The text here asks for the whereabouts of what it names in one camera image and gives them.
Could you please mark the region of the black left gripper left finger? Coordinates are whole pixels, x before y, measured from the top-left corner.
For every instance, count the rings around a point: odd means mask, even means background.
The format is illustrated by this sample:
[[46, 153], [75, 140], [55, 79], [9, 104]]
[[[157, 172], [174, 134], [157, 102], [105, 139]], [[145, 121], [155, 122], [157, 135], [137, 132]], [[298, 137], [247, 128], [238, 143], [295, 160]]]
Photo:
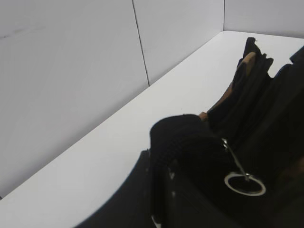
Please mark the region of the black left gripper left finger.
[[154, 228], [150, 212], [150, 151], [142, 151], [131, 173], [79, 228]]

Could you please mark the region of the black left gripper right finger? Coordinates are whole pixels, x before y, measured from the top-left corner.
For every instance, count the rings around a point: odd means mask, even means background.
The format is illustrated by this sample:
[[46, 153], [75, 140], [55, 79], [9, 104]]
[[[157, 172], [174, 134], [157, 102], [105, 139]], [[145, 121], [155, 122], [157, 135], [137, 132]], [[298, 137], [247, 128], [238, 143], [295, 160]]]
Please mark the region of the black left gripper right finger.
[[232, 156], [209, 124], [193, 114], [171, 116], [150, 131], [151, 213], [163, 228], [235, 228], [224, 176]]

